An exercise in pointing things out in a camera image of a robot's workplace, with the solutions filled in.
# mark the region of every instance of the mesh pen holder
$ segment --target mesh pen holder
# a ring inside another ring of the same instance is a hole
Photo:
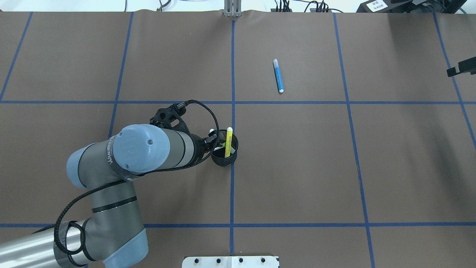
[[[220,144],[225,142],[225,137],[227,136],[226,129],[220,129]],[[234,153],[230,154],[229,157],[225,157],[225,147],[219,148],[211,152],[211,159],[215,164],[219,166],[228,166],[235,162],[238,156],[238,138],[233,133],[233,138],[231,139],[231,147],[235,150]]]

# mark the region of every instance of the metal clamp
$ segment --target metal clamp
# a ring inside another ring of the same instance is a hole
[[[241,17],[241,0],[225,0],[225,17]]]

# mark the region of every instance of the white label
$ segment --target white label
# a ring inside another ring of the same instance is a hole
[[[384,0],[373,1],[371,3],[368,3],[367,6],[372,12],[379,11],[388,7],[387,4],[385,4]]]

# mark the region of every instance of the marker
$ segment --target marker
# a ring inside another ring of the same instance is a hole
[[[227,141],[225,144],[225,158],[230,157],[231,153],[231,137],[233,136],[233,128],[227,128]]]
[[[279,65],[278,65],[277,59],[273,60],[273,66],[274,66],[274,75],[276,76],[276,82],[278,83],[279,93],[283,93],[284,92],[283,80],[281,79],[281,72],[279,71]]]

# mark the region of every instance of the blue marker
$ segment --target blue marker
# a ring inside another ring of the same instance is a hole
[[[278,83],[279,93],[283,93],[284,92],[283,80],[281,79],[281,72],[279,71],[279,65],[278,65],[277,59],[273,60],[273,66],[274,66],[274,75],[276,76],[276,82]]]

